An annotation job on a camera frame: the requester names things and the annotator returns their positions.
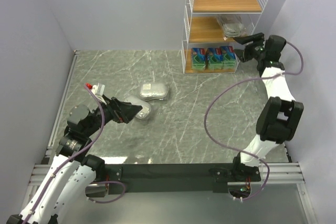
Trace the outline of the silver sponge pack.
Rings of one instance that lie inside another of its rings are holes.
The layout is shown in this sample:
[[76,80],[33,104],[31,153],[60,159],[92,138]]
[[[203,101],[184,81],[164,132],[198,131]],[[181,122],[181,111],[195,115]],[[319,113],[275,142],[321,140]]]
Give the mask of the silver sponge pack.
[[147,120],[152,114],[151,105],[147,103],[146,101],[143,101],[134,95],[130,95],[126,97],[125,102],[129,102],[133,105],[139,105],[142,107],[141,111],[138,112],[137,115],[135,116],[135,118],[138,120]]
[[228,40],[234,37],[247,36],[247,29],[243,24],[240,15],[237,14],[220,14],[216,20],[223,32],[223,39]]
[[147,82],[140,86],[140,98],[149,100],[166,100],[169,96],[169,86],[160,82]]

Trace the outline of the blue green sponge pack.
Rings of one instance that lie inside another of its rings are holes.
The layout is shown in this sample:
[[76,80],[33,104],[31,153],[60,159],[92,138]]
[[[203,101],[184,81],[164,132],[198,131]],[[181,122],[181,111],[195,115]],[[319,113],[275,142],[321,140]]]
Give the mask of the blue green sponge pack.
[[219,47],[209,47],[207,49],[208,68],[211,70],[223,69],[223,55]]
[[232,46],[220,47],[223,57],[223,69],[235,69],[237,66],[237,59]]
[[193,47],[191,49],[191,62],[193,70],[205,70],[207,63],[205,48]]

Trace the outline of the silver sponge pack top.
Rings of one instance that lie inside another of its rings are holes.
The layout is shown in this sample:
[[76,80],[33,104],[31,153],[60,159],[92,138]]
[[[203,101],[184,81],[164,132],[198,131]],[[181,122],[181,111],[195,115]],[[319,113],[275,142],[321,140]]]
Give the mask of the silver sponge pack top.
[[169,96],[169,86],[160,82],[147,82],[140,86],[140,98],[149,100],[166,100]]

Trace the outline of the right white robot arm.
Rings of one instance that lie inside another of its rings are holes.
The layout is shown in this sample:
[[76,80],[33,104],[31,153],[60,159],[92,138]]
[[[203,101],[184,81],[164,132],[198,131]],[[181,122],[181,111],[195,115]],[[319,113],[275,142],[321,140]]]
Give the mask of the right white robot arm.
[[258,33],[234,40],[245,47],[236,51],[241,62],[257,61],[257,70],[268,96],[256,123],[256,136],[233,160],[232,174],[245,180],[259,173],[261,158],[285,141],[292,140],[304,105],[291,94],[285,78],[287,72],[280,62],[281,52],[287,44],[284,38],[271,35],[265,39],[263,33]]

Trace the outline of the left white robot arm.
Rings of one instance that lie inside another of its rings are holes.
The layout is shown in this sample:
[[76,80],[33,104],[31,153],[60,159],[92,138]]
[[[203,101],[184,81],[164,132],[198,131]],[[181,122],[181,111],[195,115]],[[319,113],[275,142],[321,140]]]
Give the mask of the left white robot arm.
[[100,135],[110,121],[129,123],[141,110],[140,105],[116,98],[105,98],[95,110],[83,104],[74,107],[43,182],[27,206],[7,223],[61,223],[85,188],[107,177],[105,161],[87,153],[93,144],[91,135]]

